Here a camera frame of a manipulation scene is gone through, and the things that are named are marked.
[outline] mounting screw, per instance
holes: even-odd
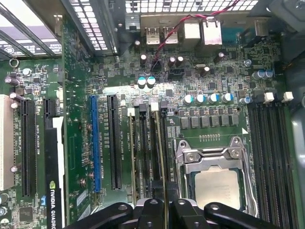
[[[251,67],[251,65],[252,65],[252,61],[251,60],[245,60],[244,61],[244,65],[246,66],[246,67]]]

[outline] black pci express slot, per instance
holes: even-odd
[[[119,190],[122,187],[121,141],[119,129],[118,98],[116,95],[107,96],[110,164],[112,189]]]
[[[36,193],[36,125],[33,100],[21,101],[20,120],[22,196],[33,197]]]
[[[284,229],[296,229],[286,107],[279,103],[248,108],[260,218]]]
[[[152,189],[150,182],[150,152],[148,148],[148,132],[147,132],[147,109],[145,104],[140,104],[140,143],[141,143],[141,153],[142,153],[142,173],[145,183],[145,198],[152,197]]]

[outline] electrolytic capacitor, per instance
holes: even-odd
[[[6,193],[0,194],[0,204],[5,204],[9,200],[9,195]]]
[[[252,103],[252,99],[250,97],[245,97],[239,100],[242,105],[247,105]]]
[[[194,98],[190,95],[187,94],[184,98],[183,98],[183,103],[185,105],[190,105],[193,102]]]
[[[140,65],[144,66],[146,64],[146,61],[147,61],[147,56],[145,54],[142,54],[140,56]]]
[[[183,62],[183,57],[178,56],[176,61],[176,67],[179,67]]]
[[[221,100],[224,102],[224,103],[228,103],[230,101],[233,100],[233,95],[231,93],[226,93],[224,94],[223,96],[221,96]]]
[[[219,95],[213,93],[213,94],[208,96],[208,102],[211,103],[211,104],[214,104],[218,101],[218,98],[219,98]]]
[[[207,74],[209,74],[210,72],[210,68],[209,67],[204,67],[201,72],[200,72],[200,76],[201,77],[205,77]]]
[[[264,78],[264,75],[265,75],[265,71],[263,70],[259,70],[257,72],[254,72],[252,74],[252,77],[255,79],[255,80],[261,80]]]
[[[4,82],[8,83],[9,85],[12,85],[14,87],[17,87],[19,85],[19,80],[12,79],[9,76],[5,77]]]
[[[156,79],[153,76],[148,77],[146,82],[148,88],[153,88],[155,83],[156,83]]]
[[[223,61],[225,58],[224,53],[220,52],[217,54],[217,56],[214,58],[214,63],[219,63],[220,61]]]
[[[18,108],[18,103],[13,102],[13,103],[10,105],[10,107],[11,107],[12,109],[16,110],[16,109]]]
[[[202,104],[204,102],[204,95],[203,94],[199,94],[196,96],[195,102],[197,104]]]
[[[175,62],[176,62],[176,58],[174,56],[171,56],[170,59],[168,60],[167,65],[171,68],[171,67],[173,67]]]
[[[268,80],[268,79],[271,79],[272,77],[273,77],[273,71],[271,71],[271,70],[266,70],[263,79],[264,79],[264,80]]]
[[[23,100],[23,97],[21,95],[17,94],[17,93],[12,92],[10,94],[10,99],[13,99],[17,102],[21,102]]]
[[[138,86],[140,89],[143,89],[146,85],[146,79],[144,77],[140,77],[138,79]]]

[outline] black capacitor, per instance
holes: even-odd
[[[11,78],[9,76],[5,77],[4,82],[8,83],[9,85],[12,85],[14,87],[17,87],[19,85],[19,80],[13,79],[13,78]]]
[[[140,43],[140,41],[136,40],[134,42],[134,50],[137,51],[137,52],[139,52],[141,50],[141,43]]]
[[[23,100],[23,97],[15,92],[10,94],[10,99],[15,100],[17,102],[21,102]]]
[[[171,67],[173,67],[175,62],[176,62],[176,58],[174,56],[171,56],[170,59],[168,60],[167,65],[171,68]]]
[[[200,76],[201,77],[205,77],[208,73],[210,72],[210,68],[209,67],[204,67],[201,72],[200,72]]]
[[[176,67],[179,67],[183,62],[183,57],[178,56],[176,61]]]
[[[146,64],[146,61],[147,61],[147,56],[145,54],[142,54],[140,56],[140,65],[144,66]]]
[[[223,52],[220,52],[217,54],[217,56],[214,58],[214,63],[219,63],[220,61],[223,61],[225,58],[225,55]]]

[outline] black connector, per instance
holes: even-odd
[[[20,119],[22,196],[33,197],[36,193],[36,125],[33,100],[20,102]]]

